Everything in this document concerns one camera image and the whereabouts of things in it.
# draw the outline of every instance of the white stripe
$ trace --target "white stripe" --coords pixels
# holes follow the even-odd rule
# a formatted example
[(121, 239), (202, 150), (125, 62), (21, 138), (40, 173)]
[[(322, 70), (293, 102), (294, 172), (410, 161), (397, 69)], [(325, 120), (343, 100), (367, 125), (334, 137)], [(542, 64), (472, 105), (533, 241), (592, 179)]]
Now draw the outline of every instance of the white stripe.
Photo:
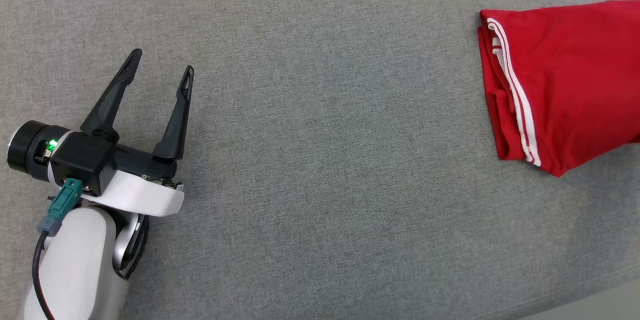
[(509, 51), (509, 42), (507, 41), (507, 35), (503, 26), (495, 19), (489, 17), (487, 20), (487, 27), (494, 31), (498, 36), (500, 43), (502, 44), (502, 62), (500, 66), (503, 67), (502, 71), (504, 76), (509, 82), (511, 94), (513, 96), (514, 105), (516, 108), (516, 120), (518, 122), (518, 131), (520, 133), (520, 140), (522, 143), (522, 150), (524, 151), (526, 160), (533, 165), (539, 167), (542, 162), (540, 155), (538, 154), (538, 142), (536, 141), (536, 128), (533, 124), (533, 112), (527, 95), (522, 89), (521, 83), (518, 80), (514, 72), (514, 65), (512, 64), (512, 58)]

